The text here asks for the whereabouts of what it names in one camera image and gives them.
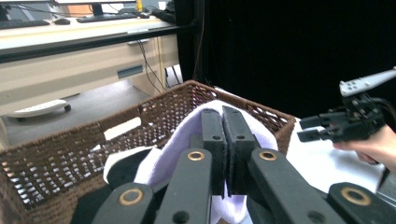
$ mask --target human hand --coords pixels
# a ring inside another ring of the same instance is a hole
[[[371,164],[378,161],[396,174],[396,133],[388,125],[372,134],[367,140],[334,143],[333,147],[354,150],[359,160]]]

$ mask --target wicker basket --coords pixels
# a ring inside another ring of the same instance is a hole
[[[162,147],[198,105],[219,99],[246,110],[275,136],[286,154],[295,118],[187,81],[113,116],[7,149],[0,154],[1,223],[70,223],[78,198],[101,188],[106,158],[125,148]],[[142,124],[112,140],[104,131],[132,118]]]

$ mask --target floor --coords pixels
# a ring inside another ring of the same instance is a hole
[[[16,146],[105,118],[147,98],[149,96],[135,88],[130,79],[125,79],[64,98],[72,107],[69,112],[60,109],[43,116],[28,118],[22,122],[7,116],[1,116],[1,118],[7,128],[9,144]]]

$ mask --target caster wheel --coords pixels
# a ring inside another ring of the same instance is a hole
[[[24,122],[26,121],[26,118],[17,118],[17,122]]]
[[[67,105],[67,106],[64,107],[64,110],[66,112],[69,112],[70,110],[72,110],[72,106],[71,105]]]

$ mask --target yellow object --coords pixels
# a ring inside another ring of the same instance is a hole
[[[136,0],[137,11],[143,11],[142,0]]]

